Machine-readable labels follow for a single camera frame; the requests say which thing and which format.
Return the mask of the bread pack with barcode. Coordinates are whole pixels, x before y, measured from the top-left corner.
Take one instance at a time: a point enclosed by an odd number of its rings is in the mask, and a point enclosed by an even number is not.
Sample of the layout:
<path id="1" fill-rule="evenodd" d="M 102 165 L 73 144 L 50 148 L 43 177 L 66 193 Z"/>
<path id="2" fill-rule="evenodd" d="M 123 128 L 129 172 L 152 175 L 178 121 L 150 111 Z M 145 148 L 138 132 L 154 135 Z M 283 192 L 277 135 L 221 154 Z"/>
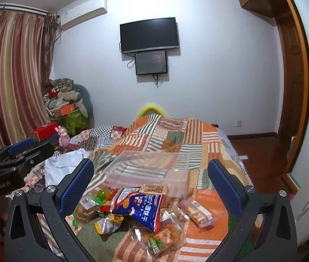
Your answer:
<path id="1" fill-rule="evenodd" d="M 83 196 L 73 212 L 72 225 L 76 228 L 82 227 L 96 217 L 101 206 L 98 196 L 92 193 Z"/>

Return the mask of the clear wafer pack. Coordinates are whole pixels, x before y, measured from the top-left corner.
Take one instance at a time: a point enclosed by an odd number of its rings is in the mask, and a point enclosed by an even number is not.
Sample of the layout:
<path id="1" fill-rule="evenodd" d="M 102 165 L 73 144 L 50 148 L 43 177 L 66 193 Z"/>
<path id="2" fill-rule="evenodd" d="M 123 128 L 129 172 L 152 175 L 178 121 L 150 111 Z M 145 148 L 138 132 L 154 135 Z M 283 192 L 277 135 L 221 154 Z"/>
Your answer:
<path id="1" fill-rule="evenodd" d="M 198 228 L 206 228 L 214 224 L 212 213 L 193 198 L 180 201 L 178 206 L 193 220 Z"/>

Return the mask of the green jelly cup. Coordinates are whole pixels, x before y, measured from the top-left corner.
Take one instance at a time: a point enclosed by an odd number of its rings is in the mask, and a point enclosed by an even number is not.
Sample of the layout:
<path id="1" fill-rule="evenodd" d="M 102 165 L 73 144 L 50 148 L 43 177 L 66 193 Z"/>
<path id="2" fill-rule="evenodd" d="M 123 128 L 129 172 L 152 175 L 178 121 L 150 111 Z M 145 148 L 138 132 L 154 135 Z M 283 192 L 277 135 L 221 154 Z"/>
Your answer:
<path id="1" fill-rule="evenodd" d="M 108 189 L 99 189 L 97 192 L 97 197 L 100 198 L 102 202 L 105 202 L 110 196 L 111 196 L 111 191 Z"/>

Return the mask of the gold silver snack packet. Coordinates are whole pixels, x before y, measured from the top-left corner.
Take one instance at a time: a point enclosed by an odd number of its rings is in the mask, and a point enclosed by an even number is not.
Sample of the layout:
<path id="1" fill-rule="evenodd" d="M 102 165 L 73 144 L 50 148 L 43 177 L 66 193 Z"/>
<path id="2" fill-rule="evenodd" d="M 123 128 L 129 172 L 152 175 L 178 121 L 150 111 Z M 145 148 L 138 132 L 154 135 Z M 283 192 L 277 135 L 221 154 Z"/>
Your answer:
<path id="1" fill-rule="evenodd" d="M 101 218 L 95 222 L 94 227 L 98 234 L 109 235 L 120 228 L 123 220 L 124 217 L 121 215 L 108 214 L 105 218 Z"/>

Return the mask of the red white snack bag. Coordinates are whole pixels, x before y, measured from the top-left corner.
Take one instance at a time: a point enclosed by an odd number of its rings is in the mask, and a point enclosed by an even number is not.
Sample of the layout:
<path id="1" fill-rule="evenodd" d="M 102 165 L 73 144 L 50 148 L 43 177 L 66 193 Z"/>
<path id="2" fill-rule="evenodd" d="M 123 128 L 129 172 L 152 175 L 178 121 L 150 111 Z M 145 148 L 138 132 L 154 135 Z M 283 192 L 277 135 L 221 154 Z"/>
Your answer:
<path id="1" fill-rule="evenodd" d="M 103 205 L 99 208 L 99 211 L 112 212 L 116 207 L 120 206 L 127 197 L 138 193 L 139 190 L 140 188 L 120 188 L 106 190 L 107 197 Z"/>

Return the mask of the orange crispy snack clear bag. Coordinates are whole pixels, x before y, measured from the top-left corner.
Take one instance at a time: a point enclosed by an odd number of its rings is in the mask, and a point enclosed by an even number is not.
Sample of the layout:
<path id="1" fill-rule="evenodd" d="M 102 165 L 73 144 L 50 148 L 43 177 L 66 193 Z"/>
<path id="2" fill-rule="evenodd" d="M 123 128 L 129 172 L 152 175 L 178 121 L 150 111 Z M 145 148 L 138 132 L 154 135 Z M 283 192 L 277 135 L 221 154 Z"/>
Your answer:
<path id="1" fill-rule="evenodd" d="M 179 249 L 185 242 L 182 226 L 172 218 L 161 222 L 158 233 L 153 233 L 144 226 L 133 226 L 130 233 L 131 238 L 140 243 L 145 255 L 151 260 Z"/>

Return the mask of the brown cake pack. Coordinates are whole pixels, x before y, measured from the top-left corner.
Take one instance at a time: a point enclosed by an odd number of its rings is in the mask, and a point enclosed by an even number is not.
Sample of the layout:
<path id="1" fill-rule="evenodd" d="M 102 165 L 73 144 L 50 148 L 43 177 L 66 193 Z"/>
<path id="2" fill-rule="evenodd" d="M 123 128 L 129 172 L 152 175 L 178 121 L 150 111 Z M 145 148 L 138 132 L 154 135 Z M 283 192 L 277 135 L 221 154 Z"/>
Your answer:
<path id="1" fill-rule="evenodd" d="M 139 189 L 140 193 L 145 195 L 163 195 L 163 203 L 162 206 L 167 208 L 169 206 L 170 198 L 169 198 L 169 190 L 168 187 L 162 184 L 143 184 Z"/>

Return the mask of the blue Japanese biscuit bag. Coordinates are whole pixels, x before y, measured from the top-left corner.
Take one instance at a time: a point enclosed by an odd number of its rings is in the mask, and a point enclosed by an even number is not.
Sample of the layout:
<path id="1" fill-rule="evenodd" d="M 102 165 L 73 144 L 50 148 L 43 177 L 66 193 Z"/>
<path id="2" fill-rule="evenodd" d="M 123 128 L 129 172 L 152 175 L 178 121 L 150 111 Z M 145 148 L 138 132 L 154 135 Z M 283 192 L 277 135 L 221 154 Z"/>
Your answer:
<path id="1" fill-rule="evenodd" d="M 140 192 L 132 192 L 124 199 L 118 200 L 111 208 L 111 213 L 128 216 L 154 233 L 158 233 L 164 199 L 164 194 L 146 195 Z"/>

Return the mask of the red gift box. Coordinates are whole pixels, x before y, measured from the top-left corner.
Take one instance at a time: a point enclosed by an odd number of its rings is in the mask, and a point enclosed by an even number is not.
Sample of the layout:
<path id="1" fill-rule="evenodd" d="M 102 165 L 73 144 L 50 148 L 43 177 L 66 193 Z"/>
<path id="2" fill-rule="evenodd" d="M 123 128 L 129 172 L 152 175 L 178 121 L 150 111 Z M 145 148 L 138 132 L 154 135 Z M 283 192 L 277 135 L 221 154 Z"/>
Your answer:
<path id="1" fill-rule="evenodd" d="M 58 125 L 56 122 L 50 122 L 43 126 L 37 127 L 31 131 L 31 138 L 33 138 L 35 141 L 41 142 L 57 133 L 57 127 Z"/>

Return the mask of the white plastic bag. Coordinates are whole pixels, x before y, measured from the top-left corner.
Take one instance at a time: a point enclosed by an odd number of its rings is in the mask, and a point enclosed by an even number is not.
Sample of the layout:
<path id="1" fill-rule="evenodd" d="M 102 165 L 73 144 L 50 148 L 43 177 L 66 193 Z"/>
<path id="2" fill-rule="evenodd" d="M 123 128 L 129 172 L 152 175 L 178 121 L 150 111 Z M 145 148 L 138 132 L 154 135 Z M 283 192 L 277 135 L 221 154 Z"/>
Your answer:
<path id="1" fill-rule="evenodd" d="M 45 160 L 45 185 L 57 186 L 61 180 L 71 174 L 77 165 L 89 157 L 89 153 L 80 148 L 72 152 L 52 156 Z"/>

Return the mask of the grey stuffed pillow pile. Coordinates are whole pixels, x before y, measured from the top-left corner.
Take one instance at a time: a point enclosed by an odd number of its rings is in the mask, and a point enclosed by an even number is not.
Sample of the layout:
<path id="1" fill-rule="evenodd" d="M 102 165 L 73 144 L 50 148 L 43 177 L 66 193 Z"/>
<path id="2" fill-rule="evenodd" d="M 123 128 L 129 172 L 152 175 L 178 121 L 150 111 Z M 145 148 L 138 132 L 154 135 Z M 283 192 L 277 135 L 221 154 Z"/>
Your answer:
<path id="1" fill-rule="evenodd" d="M 62 110 L 68 105 L 73 105 L 74 110 L 79 110 L 86 119 L 92 116 L 93 107 L 89 92 L 81 84 L 75 84 L 68 78 L 48 80 L 45 90 L 45 106 L 51 116 L 58 118 L 66 115 Z"/>

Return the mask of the patchwork striped bedspread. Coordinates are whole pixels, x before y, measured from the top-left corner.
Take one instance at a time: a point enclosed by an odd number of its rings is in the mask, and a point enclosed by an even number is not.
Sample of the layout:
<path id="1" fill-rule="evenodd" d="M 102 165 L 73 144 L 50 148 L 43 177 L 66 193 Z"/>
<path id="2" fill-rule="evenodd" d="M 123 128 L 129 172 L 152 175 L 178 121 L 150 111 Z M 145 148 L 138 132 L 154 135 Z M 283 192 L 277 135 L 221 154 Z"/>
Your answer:
<path id="1" fill-rule="evenodd" d="M 213 195 L 213 203 L 208 206 L 217 215 L 217 230 L 207 234 L 209 243 L 191 243 L 202 240 L 204 235 L 198 233 L 198 227 L 193 222 L 185 223 L 189 242 L 184 249 L 174 254 L 166 254 L 156 261 L 194 261 L 212 254 L 218 241 L 222 240 L 228 230 L 227 211 L 217 200 L 217 193 L 207 176 L 209 160 L 219 159 L 231 174 L 235 174 L 245 185 L 252 185 L 240 157 L 225 133 L 206 122 L 193 119 L 176 119 L 158 114 L 141 117 L 135 120 L 125 130 L 123 127 L 102 125 L 82 131 L 70 139 L 70 143 L 77 147 L 71 150 L 85 149 L 94 163 L 94 176 L 83 196 L 96 195 L 99 189 L 109 188 L 104 172 L 123 151 L 187 153 L 188 165 L 188 195 L 204 199 L 203 195 Z M 95 261 L 150 261 L 145 258 L 140 244 L 131 241 L 128 226 L 122 227 L 111 234 L 100 236 L 96 233 L 94 222 L 101 217 L 98 213 L 94 219 L 76 228 L 72 225 L 73 215 L 66 217 L 67 223 L 89 251 Z"/>

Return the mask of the yellow chair back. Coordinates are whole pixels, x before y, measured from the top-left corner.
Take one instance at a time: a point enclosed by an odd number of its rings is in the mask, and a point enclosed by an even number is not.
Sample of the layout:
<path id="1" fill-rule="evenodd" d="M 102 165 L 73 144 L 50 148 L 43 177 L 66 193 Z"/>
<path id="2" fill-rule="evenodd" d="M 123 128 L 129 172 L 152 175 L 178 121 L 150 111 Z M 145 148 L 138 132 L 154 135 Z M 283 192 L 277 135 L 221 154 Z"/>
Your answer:
<path id="1" fill-rule="evenodd" d="M 139 119 L 141 117 L 145 117 L 146 115 L 151 114 L 158 114 L 164 117 L 167 115 L 161 107 L 156 104 L 150 103 L 142 107 L 136 118 Z"/>

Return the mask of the small black wall monitor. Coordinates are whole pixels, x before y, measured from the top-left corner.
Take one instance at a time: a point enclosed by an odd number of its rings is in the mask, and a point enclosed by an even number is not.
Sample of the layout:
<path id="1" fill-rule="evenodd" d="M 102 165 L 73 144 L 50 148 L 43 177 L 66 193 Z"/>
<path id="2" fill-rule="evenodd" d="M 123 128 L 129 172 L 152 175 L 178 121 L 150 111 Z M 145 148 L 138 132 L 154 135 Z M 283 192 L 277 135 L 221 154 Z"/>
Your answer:
<path id="1" fill-rule="evenodd" d="M 166 50 L 140 52 L 134 55 L 136 74 L 162 74 L 168 72 Z"/>

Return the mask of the white wall air conditioner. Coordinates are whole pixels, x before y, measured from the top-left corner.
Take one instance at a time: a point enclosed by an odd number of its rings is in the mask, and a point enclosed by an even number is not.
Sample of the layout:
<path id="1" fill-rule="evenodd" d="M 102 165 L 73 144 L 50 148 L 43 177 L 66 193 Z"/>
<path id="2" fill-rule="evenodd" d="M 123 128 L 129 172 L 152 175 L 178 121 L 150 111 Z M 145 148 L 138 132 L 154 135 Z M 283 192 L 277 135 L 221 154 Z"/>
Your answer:
<path id="1" fill-rule="evenodd" d="M 83 22 L 107 13 L 107 0 L 87 0 L 58 12 L 61 30 L 69 30 Z"/>

